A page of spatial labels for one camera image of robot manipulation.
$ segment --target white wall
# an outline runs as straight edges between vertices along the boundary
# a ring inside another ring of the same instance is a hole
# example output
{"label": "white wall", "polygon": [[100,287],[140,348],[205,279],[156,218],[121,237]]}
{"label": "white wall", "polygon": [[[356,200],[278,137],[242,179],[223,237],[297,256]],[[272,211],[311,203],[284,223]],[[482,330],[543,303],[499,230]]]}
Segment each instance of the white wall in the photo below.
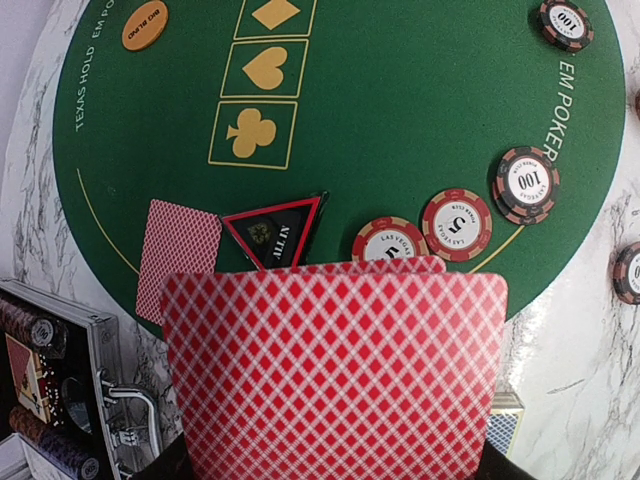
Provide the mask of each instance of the white wall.
{"label": "white wall", "polygon": [[53,0],[0,0],[0,186],[22,83],[52,4]]}

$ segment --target black poker chip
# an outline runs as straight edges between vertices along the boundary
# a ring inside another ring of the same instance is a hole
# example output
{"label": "black poker chip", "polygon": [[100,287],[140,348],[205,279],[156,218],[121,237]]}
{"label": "black poker chip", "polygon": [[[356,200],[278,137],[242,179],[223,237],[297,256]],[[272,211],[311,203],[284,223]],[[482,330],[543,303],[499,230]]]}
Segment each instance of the black poker chip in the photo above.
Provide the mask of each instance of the black poker chip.
{"label": "black poker chip", "polygon": [[539,148],[517,147],[502,157],[495,187],[498,198],[515,215],[544,220],[556,204],[560,174]]}
{"label": "black poker chip", "polygon": [[595,35],[587,13],[567,0],[546,0],[540,6],[540,21],[549,43],[567,52],[579,52]]}
{"label": "black poker chip", "polygon": [[613,267],[613,288],[629,305],[640,305],[640,242],[626,247]]}
{"label": "black poker chip", "polygon": [[502,216],[509,220],[511,223],[515,223],[516,225],[537,225],[539,223],[542,223],[549,217],[548,213],[541,213],[540,215],[533,217],[522,217],[520,215],[517,215],[502,202],[500,196],[498,195],[498,189],[495,183],[493,183],[491,188],[491,196],[493,197],[493,202],[495,203],[498,211],[502,214]]}

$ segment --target red diamond pattern card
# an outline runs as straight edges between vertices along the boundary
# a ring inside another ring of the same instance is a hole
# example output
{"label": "red diamond pattern card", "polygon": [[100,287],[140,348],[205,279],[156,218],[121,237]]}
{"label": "red diamond pattern card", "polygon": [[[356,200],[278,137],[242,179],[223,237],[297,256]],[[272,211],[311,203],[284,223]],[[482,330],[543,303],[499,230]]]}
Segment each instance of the red diamond pattern card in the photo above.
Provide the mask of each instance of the red diamond pattern card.
{"label": "red diamond pattern card", "polygon": [[307,275],[361,275],[365,273],[445,273],[447,264],[440,257],[421,256],[395,258],[393,260],[374,260],[369,262],[326,263],[321,265],[303,265],[288,269],[272,270],[283,273],[304,273]]}
{"label": "red diamond pattern card", "polygon": [[164,333],[196,476],[471,477],[506,303],[497,275],[172,275]]}
{"label": "red diamond pattern card", "polygon": [[5,334],[7,338],[7,351],[9,352],[9,362],[11,363],[11,374],[13,375],[13,385],[16,390],[22,388],[24,376],[27,373],[27,365],[31,360],[31,350],[11,337]]}
{"label": "red diamond pattern card", "polygon": [[217,215],[152,200],[142,247],[136,313],[162,325],[160,290],[173,272],[212,273],[222,222]]}

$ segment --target white marble surface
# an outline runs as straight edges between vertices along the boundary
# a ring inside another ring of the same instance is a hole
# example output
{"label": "white marble surface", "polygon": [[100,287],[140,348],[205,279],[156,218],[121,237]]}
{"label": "white marble surface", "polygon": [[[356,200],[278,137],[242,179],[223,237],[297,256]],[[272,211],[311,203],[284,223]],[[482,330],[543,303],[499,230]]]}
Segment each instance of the white marble surface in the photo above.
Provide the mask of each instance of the white marble surface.
{"label": "white marble surface", "polygon": [[[159,402],[163,441],[182,431],[166,345],[141,328],[104,291],[62,214],[52,161],[55,94],[66,50],[87,0],[56,0],[33,53],[9,138],[0,200],[0,276],[116,314],[124,380]],[[141,402],[130,402],[145,423]]]}
{"label": "white marble surface", "polygon": [[640,470],[637,307],[611,286],[616,253],[640,239],[640,4],[609,0],[625,65],[618,170],[575,257],[508,325],[502,380],[526,410],[512,460],[540,479],[633,479]]}
{"label": "white marble surface", "polygon": [[[160,395],[165,437],[179,431],[166,346],[104,292],[78,254],[53,175],[51,128],[61,62],[86,0],[57,0],[34,53],[13,126],[0,201],[0,258],[8,274],[118,314],[127,375]],[[625,63],[628,106],[611,191],[575,257],[509,324],[500,384],[526,411],[512,459],[540,479],[633,479],[640,468],[637,308],[616,300],[612,261],[640,238],[640,4],[609,0]]]}

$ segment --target orange chip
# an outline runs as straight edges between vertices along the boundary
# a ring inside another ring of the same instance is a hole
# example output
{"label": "orange chip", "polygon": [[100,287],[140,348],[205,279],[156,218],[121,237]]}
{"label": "orange chip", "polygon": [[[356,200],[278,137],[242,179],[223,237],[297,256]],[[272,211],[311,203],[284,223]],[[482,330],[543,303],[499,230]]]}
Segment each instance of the orange chip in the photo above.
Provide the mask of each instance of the orange chip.
{"label": "orange chip", "polygon": [[142,5],[129,17],[122,31],[122,44],[127,50],[137,52],[155,42],[169,20],[169,10],[160,1]]}

